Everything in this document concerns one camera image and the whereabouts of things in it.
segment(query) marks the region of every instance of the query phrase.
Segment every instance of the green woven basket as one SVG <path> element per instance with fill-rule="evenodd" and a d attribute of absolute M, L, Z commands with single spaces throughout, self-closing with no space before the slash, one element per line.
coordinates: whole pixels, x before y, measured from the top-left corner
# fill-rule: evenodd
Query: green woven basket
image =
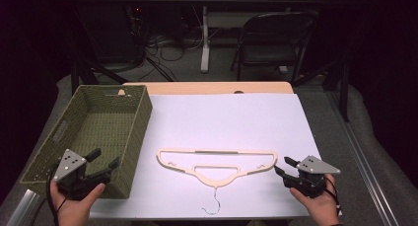
<path fill-rule="evenodd" d="M 152 104 L 145 86 L 80 86 L 62 117 L 42 143 L 21 179 L 45 195 L 52 165 L 66 149 L 81 156 L 96 148 L 102 155 L 87 165 L 86 174 L 102 170 L 119 157 L 102 198 L 128 198 Z"/>

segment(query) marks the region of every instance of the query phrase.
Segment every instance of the table leg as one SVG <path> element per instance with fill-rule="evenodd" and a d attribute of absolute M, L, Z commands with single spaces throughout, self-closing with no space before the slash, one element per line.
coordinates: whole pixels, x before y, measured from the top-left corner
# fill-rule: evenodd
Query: table leg
<path fill-rule="evenodd" d="M 200 70 L 203 73 L 209 71 L 208 11 L 205 6 L 203 7 L 203 50 Z"/>

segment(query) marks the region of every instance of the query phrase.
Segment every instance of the white tabletop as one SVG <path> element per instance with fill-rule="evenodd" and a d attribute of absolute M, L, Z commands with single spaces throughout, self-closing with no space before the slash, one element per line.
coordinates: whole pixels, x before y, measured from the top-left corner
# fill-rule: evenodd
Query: white tabletop
<path fill-rule="evenodd" d="M 167 95 L 151 96 L 151 101 L 153 111 L 130 197 L 99 199 L 90 217 L 165 220 L 308 216 L 274 170 L 240 177 L 218 188 L 221 208 L 210 215 L 203 208 L 217 211 L 214 189 L 191 175 L 164 168 L 156 158 L 160 148 L 274 150 L 279 156 L 277 166 L 296 176 L 297 170 L 284 163 L 285 156 L 295 160 L 308 155 L 319 157 L 297 95 Z M 203 160 L 211 162 L 212 158 L 204 156 Z M 200 164 L 197 162 L 202 156 L 174 161 L 178 165 Z M 247 159 L 244 168 L 254 168 L 259 161 Z M 216 178 L 228 173 L 205 174 Z"/>

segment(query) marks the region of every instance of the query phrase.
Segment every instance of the hand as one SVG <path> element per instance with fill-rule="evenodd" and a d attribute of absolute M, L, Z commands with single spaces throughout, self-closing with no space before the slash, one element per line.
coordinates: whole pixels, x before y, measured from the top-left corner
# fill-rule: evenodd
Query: hand
<path fill-rule="evenodd" d="M 326 188 L 335 194 L 332 186 L 335 185 L 335 179 L 330 174 L 325 174 L 325 177 L 332 183 L 326 181 Z M 306 197 L 295 188 L 290 188 L 290 193 L 307 208 L 308 213 L 319 226 L 330 226 L 339 223 L 337 205 L 328 192 L 324 191 L 322 195 L 315 198 Z"/>
<path fill-rule="evenodd" d="M 58 191 L 58 185 L 55 181 L 50 184 L 52 203 L 55 209 L 64 202 L 65 196 Z M 105 184 L 97 185 L 83 200 L 66 199 L 58 211 L 58 222 L 60 226 L 84 226 L 89 219 L 90 208 L 102 192 L 105 190 Z"/>

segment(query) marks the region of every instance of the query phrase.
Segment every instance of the chair backrest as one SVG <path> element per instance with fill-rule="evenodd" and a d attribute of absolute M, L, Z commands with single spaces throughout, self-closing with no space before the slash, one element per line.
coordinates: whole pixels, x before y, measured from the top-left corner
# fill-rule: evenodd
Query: chair backrest
<path fill-rule="evenodd" d="M 249 19 L 243 27 L 245 34 L 290 35 L 311 31 L 316 15 L 310 12 L 267 13 Z"/>

